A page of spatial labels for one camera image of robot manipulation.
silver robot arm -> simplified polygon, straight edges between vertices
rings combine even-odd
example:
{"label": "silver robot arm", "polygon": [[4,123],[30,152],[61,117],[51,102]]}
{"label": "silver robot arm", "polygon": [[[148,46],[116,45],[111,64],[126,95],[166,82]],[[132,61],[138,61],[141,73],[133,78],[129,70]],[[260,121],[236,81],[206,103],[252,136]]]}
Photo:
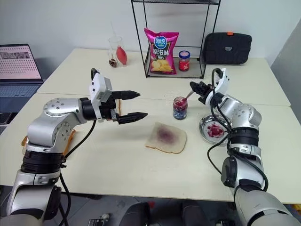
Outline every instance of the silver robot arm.
{"label": "silver robot arm", "polygon": [[221,181],[230,187],[239,218],[244,226],[300,226],[285,206],[266,192],[268,180],[263,173],[261,149],[258,146],[260,113],[251,105],[225,95],[229,77],[225,69],[215,69],[214,85],[191,82],[199,101],[217,107],[231,123],[227,150],[229,157],[222,166]]}
{"label": "silver robot arm", "polygon": [[8,200],[7,215],[1,225],[41,225],[52,219],[59,209],[61,188],[59,180],[65,158],[63,151],[72,129],[87,121],[104,119],[119,124],[144,118],[147,113],[129,113],[120,116],[116,112],[116,99],[133,99],[139,93],[113,92],[109,79],[92,69],[93,80],[88,98],[56,98],[47,102],[41,116],[28,128],[28,141],[21,169]]}

small jar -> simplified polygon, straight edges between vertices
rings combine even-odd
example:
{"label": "small jar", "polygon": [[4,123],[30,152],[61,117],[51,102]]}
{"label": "small jar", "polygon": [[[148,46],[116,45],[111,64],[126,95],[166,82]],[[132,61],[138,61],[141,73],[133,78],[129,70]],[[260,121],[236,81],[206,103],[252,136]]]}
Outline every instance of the small jar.
{"label": "small jar", "polygon": [[189,70],[190,52],[183,50],[179,52],[179,70],[186,72]]}
{"label": "small jar", "polygon": [[188,103],[184,97],[176,97],[173,103],[174,118],[182,120],[186,118]]}

black case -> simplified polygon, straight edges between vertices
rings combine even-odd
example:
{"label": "black case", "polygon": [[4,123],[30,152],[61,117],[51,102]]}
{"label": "black case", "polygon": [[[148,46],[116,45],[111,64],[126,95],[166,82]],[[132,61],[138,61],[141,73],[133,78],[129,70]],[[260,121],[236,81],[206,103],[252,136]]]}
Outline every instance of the black case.
{"label": "black case", "polygon": [[252,37],[232,32],[211,33],[206,36],[204,56],[207,64],[239,65],[248,60]]}

potato chip bag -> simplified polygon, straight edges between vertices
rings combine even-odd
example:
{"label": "potato chip bag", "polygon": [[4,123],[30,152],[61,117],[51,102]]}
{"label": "potato chip bag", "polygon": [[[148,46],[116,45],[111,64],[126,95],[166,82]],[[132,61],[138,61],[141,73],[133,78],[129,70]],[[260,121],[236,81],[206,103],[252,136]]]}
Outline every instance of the potato chip bag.
{"label": "potato chip bag", "polygon": [[174,67],[173,49],[178,32],[155,33],[144,29],[146,37],[150,42],[150,71],[161,74],[177,75]]}

metal plate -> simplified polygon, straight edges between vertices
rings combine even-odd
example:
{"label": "metal plate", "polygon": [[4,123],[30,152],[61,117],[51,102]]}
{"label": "metal plate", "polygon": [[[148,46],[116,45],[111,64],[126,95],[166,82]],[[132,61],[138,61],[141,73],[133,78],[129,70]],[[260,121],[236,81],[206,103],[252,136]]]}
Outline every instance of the metal plate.
{"label": "metal plate", "polygon": [[[224,122],[224,125],[227,126],[226,121],[222,117],[218,115],[216,117]],[[226,129],[219,122],[217,122],[212,115],[201,119],[199,122],[199,130],[203,138],[211,144],[217,144],[225,136],[227,136],[227,133],[225,132]],[[226,145],[227,141],[228,139],[226,139],[221,145]]]}

